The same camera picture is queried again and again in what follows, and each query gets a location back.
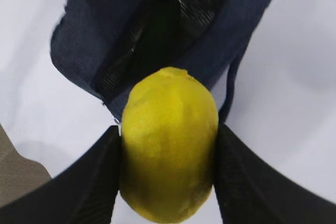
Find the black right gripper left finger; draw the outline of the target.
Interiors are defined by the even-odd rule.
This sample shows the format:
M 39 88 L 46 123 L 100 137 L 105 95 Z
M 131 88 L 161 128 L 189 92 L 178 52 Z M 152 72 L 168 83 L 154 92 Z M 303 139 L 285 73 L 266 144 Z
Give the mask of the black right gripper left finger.
M 110 223 L 119 190 L 121 137 L 109 127 L 65 171 L 1 208 L 1 223 Z

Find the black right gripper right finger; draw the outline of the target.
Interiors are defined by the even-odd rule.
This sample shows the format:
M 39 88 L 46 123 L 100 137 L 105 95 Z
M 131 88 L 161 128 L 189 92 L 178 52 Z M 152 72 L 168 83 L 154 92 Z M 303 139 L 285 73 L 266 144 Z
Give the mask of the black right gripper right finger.
M 294 183 L 218 128 L 214 188 L 223 223 L 335 223 L 335 204 Z

